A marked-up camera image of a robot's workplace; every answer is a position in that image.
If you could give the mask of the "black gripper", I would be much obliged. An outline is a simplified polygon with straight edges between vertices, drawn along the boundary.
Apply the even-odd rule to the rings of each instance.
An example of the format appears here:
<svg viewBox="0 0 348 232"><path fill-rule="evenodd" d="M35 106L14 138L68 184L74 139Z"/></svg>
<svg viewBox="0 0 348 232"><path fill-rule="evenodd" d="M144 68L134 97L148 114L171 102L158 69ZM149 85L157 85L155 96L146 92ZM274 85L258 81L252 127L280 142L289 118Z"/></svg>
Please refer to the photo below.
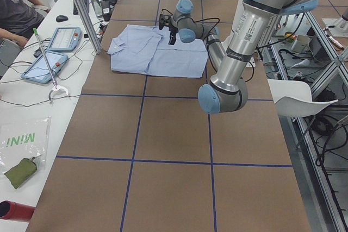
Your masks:
<svg viewBox="0 0 348 232"><path fill-rule="evenodd" d="M168 25L170 36L169 36L169 45L174 45L176 43L176 35L178 33L178 28L173 25Z"/></svg>

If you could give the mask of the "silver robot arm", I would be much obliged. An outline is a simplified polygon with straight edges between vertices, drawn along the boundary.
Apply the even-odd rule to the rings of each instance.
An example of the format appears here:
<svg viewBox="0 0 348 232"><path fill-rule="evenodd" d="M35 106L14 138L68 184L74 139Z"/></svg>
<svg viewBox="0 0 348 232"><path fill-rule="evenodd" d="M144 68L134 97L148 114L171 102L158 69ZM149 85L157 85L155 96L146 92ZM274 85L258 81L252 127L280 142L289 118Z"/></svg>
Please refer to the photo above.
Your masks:
<svg viewBox="0 0 348 232"><path fill-rule="evenodd" d="M228 46L224 48L213 26L194 22L191 17L191 0L179 0L176 10L169 18L169 43L175 43L175 34L178 34L183 43L201 39L217 68L209 84L199 88L198 101L201 109L208 114L241 109L248 98L242 74L270 19L276 15L311 11L318 3L319 0L243 0L243 12Z"/></svg>

